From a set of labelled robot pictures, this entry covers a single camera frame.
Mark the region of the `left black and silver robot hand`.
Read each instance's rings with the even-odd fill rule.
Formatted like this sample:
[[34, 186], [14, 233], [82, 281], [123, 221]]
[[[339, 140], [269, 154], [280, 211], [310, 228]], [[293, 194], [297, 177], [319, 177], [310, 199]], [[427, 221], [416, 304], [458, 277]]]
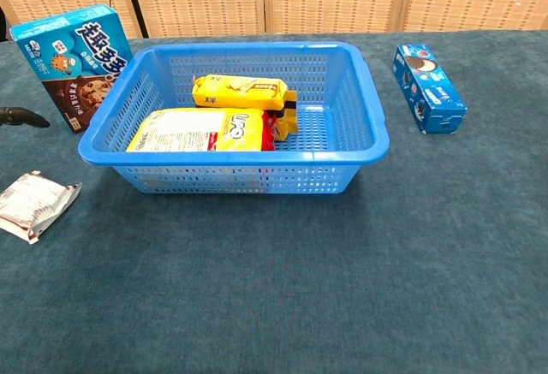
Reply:
[[28, 125], [34, 128], [48, 128], [50, 123], [41, 115], [20, 107], [2, 107], [0, 125]]

